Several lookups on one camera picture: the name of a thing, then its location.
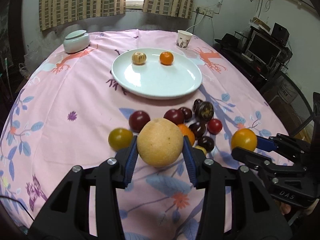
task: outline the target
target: printed flower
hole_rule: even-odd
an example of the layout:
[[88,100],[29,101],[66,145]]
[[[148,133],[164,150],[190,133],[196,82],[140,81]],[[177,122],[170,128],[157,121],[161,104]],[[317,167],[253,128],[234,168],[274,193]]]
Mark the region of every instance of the printed flower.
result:
[[8,185],[9,185],[9,182],[8,182],[8,180],[7,180],[6,177],[3,177],[3,178],[2,178],[2,182],[3,182],[4,187],[7,188]]
[[189,205],[189,203],[187,202],[187,200],[189,200],[187,196],[188,195],[183,195],[181,192],[178,192],[177,194],[172,196],[172,198],[175,199],[173,204],[177,205],[177,208],[185,208]]
[[38,179],[36,178],[35,175],[32,176],[33,177],[33,183],[28,182],[26,189],[27,189],[27,193],[29,195],[29,205],[31,210],[34,210],[34,206],[35,206],[35,201],[37,200],[38,197],[42,197],[45,201],[48,200],[47,196],[44,194],[44,192],[41,189],[40,183],[38,181]]
[[245,128],[245,125],[243,123],[237,124],[238,130]]
[[15,127],[10,127],[10,133],[11,134],[15,134],[16,133],[16,130],[17,130],[17,128],[15,128]]
[[77,119],[77,114],[75,111],[70,112],[70,114],[68,114],[68,120],[69,121],[74,121],[75,119]]

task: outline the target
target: wall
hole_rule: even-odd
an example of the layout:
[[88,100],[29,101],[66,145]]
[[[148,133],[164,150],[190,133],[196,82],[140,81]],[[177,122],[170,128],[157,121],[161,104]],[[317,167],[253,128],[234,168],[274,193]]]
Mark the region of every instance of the wall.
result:
[[[218,1],[195,0],[194,5],[195,7],[206,7],[216,4]],[[220,14],[214,14],[213,17],[214,31],[211,19],[204,17],[202,22],[195,27],[194,34],[212,45],[214,32],[214,38],[221,39],[227,32],[234,34],[234,31],[242,31],[248,26],[249,19],[252,17],[257,3],[258,0],[252,2],[250,0],[223,0]],[[38,4],[39,0],[23,0],[22,31],[26,52],[41,46],[44,57],[47,57],[61,45],[64,37],[74,30],[85,29],[88,32],[95,32],[138,28],[140,30],[177,31],[193,25],[195,18],[195,13],[192,20],[186,20],[142,13],[139,10],[127,10],[125,15],[90,18],[40,32]]]
[[270,10],[265,12],[266,1],[260,18],[271,29],[275,22],[288,29],[293,56],[287,73],[313,106],[313,92],[320,92],[320,17],[291,0],[272,0]]

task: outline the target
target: white plate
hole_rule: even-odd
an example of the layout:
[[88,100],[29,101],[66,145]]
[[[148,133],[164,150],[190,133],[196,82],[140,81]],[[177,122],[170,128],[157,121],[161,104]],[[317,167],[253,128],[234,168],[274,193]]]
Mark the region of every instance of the white plate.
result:
[[[173,99],[196,91],[202,82],[200,69],[185,56],[172,51],[173,63],[162,65],[159,56],[164,51],[152,48],[129,50],[114,60],[111,73],[123,88],[145,98]],[[147,55],[145,64],[132,63],[135,52]]]

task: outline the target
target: desk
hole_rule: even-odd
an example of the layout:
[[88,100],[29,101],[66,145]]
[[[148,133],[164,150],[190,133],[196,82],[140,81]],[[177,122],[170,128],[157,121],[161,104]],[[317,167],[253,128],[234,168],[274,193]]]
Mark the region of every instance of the desk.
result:
[[266,69],[258,62],[248,60],[240,52],[233,49],[221,48],[219,44],[215,45],[215,49],[235,66],[257,90],[260,90],[268,82],[268,74],[266,71],[263,72]]
[[[196,36],[189,49],[176,47],[177,33],[128,30],[90,33],[90,47],[76,54],[56,49],[33,73],[11,109],[0,139],[0,194],[19,199],[36,217],[62,178],[78,164],[98,166],[115,152],[108,144],[114,128],[129,128],[128,118],[144,110],[151,119],[169,109],[192,107],[195,99],[210,101],[223,130],[210,135],[216,147],[207,155],[222,166],[237,169],[231,157],[232,135],[241,128],[269,137],[286,130],[263,97],[224,57]],[[167,101],[141,98],[122,89],[110,68],[129,49],[162,48],[185,55],[198,65],[203,83],[191,95]],[[265,153],[276,164],[289,161]],[[172,165],[156,169],[138,158],[132,183],[117,190],[127,239],[194,239],[204,190],[189,181],[182,155]],[[226,190],[226,225],[231,228],[231,192]],[[16,203],[2,199],[17,224],[30,226]],[[94,192],[90,194],[89,225],[96,234]]]

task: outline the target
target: orange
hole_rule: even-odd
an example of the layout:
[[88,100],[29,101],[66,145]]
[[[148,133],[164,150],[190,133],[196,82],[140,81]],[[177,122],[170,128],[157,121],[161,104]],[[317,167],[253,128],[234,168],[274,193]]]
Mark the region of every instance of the orange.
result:
[[235,132],[231,138],[231,150],[236,147],[241,147],[248,151],[254,151],[257,147],[258,139],[253,131],[244,128]]
[[182,132],[183,136],[188,136],[191,146],[195,144],[196,138],[193,132],[186,127],[184,124],[178,124],[178,127],[180,128],[180,131]]
[[173,55],[171,52],[165,51],[160,54],[160,62],[163,65],[171,65],[173,62]]

